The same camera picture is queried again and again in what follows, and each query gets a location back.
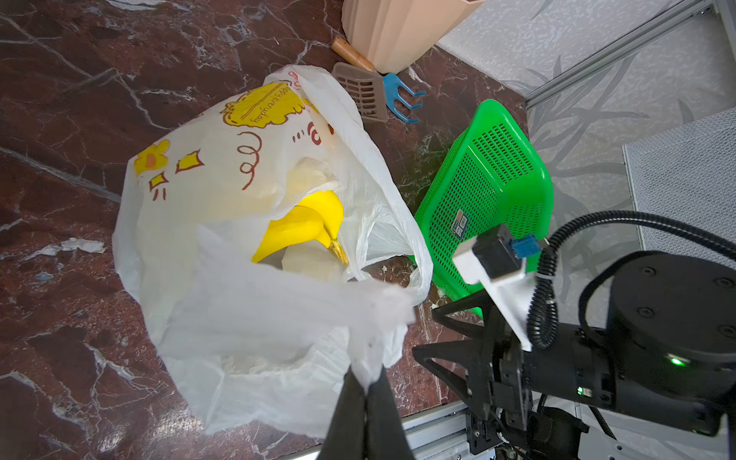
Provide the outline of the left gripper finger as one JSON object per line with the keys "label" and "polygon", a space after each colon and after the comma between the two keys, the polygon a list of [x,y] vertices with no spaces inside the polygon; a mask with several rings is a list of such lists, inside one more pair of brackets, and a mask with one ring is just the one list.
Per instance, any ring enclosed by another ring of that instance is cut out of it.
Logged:
{"label": "left gripper finger", "polygon": [[385,368],[366,396],[365,458],[414,460]]}

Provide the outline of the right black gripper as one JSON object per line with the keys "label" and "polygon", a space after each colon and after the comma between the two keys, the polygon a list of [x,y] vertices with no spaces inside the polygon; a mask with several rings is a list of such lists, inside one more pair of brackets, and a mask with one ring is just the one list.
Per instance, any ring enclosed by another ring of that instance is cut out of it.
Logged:
{"label": "right black gripper", "polygon": [[[471,338],[419,345],[412,356],[469,408],[472,443],[578,443],[590,432],[561,409],[534,408],[521,343],[486,291],[433,309],[431,317]],[[364,459],[365,420],[364,388],[349,368],[317,459]]]}

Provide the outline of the yellow banana bunch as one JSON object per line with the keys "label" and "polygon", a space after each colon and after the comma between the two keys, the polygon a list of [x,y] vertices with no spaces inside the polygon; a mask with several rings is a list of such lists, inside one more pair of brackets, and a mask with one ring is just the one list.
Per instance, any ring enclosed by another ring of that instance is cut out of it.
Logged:
{"label": "yellow banana bunch", "polygon": [[338,241],[343,220],[343,205],[335,192],[307,195],[283,218],[270,222],[251,262],[261,262],[289,246],[315,241],[348,265],[348,256]]}

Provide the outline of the white printed plastic bag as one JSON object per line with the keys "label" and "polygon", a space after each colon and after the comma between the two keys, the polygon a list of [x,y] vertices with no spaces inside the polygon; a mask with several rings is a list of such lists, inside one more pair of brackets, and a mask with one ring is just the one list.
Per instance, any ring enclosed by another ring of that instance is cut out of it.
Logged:
{"label": "white printed plastic bag", "polygon": [[[268,225],[333,191],[349,264],[317,241],[251,262]],[[115,268],[209,433],[327,434],[344,375],[400,360],[429,294],[425,239],[347,91],[288,65],[130,159]]]}

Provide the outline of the green perforated plastic basket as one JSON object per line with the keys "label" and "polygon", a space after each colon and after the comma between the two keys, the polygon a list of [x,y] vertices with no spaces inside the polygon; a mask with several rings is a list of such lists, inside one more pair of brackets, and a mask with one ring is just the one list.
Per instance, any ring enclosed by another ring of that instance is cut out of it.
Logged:
{"label": "green perforated plastic basket", "polygon": [[[554,208],[549,172],[510,112],[482,102],[453,142],[415,220],[433,263],[434,285],[452,301],[481,291],[466,284],[452,256],[460,243],[500,224],[516,239],[547,237]],[[463,241],[450,231],[458,210],[468,227]]]}

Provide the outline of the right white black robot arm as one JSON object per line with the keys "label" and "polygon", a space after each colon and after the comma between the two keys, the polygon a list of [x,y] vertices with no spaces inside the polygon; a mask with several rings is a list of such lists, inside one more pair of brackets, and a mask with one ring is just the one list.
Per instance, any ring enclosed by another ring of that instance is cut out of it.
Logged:
{"label": "right white black robot arm", "polygon": [[734,270],[638,252],[598,280],[611,286],[606,326],[561,324],[544,349],[523,350],[484,292],[435,314],[462,339],[413,356],[469,408],[471,440],[502,434],[549,458],[571,453],[586,425],[534,408],[534,393],[705,436],[734,420]]}

